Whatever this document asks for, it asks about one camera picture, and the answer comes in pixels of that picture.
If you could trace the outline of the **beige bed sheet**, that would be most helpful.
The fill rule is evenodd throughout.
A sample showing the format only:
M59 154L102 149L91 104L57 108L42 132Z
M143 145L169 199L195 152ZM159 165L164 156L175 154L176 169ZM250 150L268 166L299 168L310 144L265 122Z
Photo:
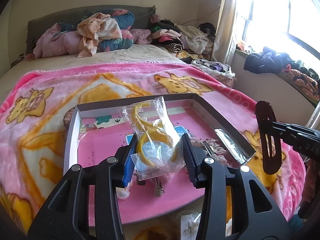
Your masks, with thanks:
M165 62L180 63L183 61L162 48L148 44L134 44L129 49L114 50L97 53L92 57L77 58L76 55L62 55L57 57L25 60L18 63L1 77L1 102L12 91L19 79L26 73L34 70L57 70L93 64L113 62Z

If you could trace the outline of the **pink bundled bedding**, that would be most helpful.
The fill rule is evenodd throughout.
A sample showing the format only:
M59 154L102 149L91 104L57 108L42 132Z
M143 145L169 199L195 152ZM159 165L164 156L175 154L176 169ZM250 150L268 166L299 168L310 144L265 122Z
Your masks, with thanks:
M57 22L41 35L33 54L35 59L78 54L81 39L82 36L77 33L76 26Z

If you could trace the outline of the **pearl shell ornament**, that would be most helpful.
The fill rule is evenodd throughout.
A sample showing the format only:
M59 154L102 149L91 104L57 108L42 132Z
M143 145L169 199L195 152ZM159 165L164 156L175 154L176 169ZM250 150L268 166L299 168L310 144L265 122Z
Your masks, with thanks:
M116 194L117 194L117 198L119 200L126 200L129 196L130 196L130 187L131 187L132 183L128 183L127 187L125 188L120 188L117 187L116 188Z

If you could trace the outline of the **dark green headboard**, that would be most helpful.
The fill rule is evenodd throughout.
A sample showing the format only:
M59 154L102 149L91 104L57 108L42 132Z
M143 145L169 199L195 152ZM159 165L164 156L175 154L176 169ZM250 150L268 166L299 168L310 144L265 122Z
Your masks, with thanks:
M133 29L147 29L150 17L156 13L156 7L139 7L133 5L92 5L78 7L30 20L27 25L26 53L31 53L35 47L36 39L57 22L77 25L85 16L90 16L95 12L110 12L113 9L125 9L135 16Z

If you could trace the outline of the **floral laundry bag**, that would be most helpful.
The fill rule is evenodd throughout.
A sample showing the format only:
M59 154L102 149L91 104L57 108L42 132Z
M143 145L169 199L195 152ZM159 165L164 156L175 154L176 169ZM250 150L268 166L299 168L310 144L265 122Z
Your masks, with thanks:
M235 73L232 72L232 69L229 65L216 61L208 61L205 59L193 60L191 65L207 73L223 85L233 88Z

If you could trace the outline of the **silver earring card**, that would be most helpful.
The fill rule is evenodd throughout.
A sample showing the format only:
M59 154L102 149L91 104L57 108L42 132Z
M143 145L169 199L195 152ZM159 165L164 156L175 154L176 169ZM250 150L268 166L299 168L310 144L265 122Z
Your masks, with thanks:
M189 213L180 216L181 239L195 239L199 228L201 214Z

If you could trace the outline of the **dark cardboard tray box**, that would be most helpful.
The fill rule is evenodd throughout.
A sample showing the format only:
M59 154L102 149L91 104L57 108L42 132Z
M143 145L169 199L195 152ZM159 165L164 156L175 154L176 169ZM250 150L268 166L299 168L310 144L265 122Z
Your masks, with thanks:
M125 137L133 128L121 116L120 108L144 101L144 97L84 103L77 105L69 125L64 170L75 164L83 167L98 165L126 146ZM230 164L238 167L253 157L250 143L210 103L197 94L164 96L173 126L183 126L191 137L219 139ZM180 209L201 198L203 190L193 187L185 170L173 174L165 184L162 196L155 195L155 185L147 181L139 185L132 178L130 196L118 202L124 224L152 219Z

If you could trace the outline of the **pile of beaded jewelry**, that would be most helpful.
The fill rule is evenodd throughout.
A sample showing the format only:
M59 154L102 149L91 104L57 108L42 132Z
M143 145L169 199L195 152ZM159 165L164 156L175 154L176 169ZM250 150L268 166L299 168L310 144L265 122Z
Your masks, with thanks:
M226 157L228 152L220 146L217 139L205 139L191 137L191 144L204 150L206 156L213 158L224 166L229 166Z

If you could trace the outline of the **pile of mixed clothes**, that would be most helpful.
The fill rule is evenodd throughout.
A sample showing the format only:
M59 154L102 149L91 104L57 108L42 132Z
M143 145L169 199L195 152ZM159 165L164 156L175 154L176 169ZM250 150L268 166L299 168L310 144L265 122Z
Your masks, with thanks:
M198 27L185 23L178 25L154 14L150 16L147 28L131 29L130 33L135 44L153 44L189 62L212 58L216 28L209 22Z

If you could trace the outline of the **clear bag of yellow bangles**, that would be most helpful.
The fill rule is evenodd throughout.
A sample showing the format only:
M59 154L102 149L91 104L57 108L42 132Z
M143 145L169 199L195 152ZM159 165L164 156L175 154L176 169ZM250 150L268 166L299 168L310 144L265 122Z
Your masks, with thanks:
M170 175L185 166L181 137L169 119L163 96L123 106L120 113L137 137L131 159L138 180Z

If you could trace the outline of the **cream curtain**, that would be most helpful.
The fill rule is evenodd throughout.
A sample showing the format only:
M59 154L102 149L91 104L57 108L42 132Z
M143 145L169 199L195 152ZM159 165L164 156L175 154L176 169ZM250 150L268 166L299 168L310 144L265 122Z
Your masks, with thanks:
M222 0L212 59L230 65L241 40L252 0Z

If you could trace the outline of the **pink cartoon fleece blanket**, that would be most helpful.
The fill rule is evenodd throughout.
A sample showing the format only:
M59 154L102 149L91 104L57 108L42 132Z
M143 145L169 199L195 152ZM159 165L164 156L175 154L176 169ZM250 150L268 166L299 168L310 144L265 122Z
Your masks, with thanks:
M35 70L9 87L1 104L1 204L20 233L62 178L67 131L78 104L138 96L195 93L204 97L246 137L255 150L249 167L286 219L302 200L305 167L291 146L282 145L283 164L263 172L255 101L187 64L117 62L58 70Z

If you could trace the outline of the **window with dark frame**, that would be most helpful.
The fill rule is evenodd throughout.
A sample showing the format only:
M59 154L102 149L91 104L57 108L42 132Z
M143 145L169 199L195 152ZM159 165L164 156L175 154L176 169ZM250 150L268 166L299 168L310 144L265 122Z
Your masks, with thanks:
M237 39L250 52L285 52L319 71L319 7L312 0L236 0Z

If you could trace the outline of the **orange white crumpled cloth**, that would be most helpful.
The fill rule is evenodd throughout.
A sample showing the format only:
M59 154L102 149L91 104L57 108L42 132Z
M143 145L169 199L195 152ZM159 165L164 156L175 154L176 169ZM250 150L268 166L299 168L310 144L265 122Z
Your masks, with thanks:
M101 12L96 12L81 21L76 32L82 37L79 43L79 58L96 54L99 43L104 40L120 42L123 39L117 21L109 14Z

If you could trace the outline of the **teal floral pillow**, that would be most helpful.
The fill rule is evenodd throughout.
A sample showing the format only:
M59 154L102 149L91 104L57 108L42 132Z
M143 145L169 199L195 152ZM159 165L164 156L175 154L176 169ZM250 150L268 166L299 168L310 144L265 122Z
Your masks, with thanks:
M133 45L133 36L130 33L130 29L135 22L134 14L125 9L113 9L110 12L106 12L103 14L109 14L112 18L114 18L117 21L121 29L123 39L120 42L104 40L99 43L97 52L106 52L130 48Z

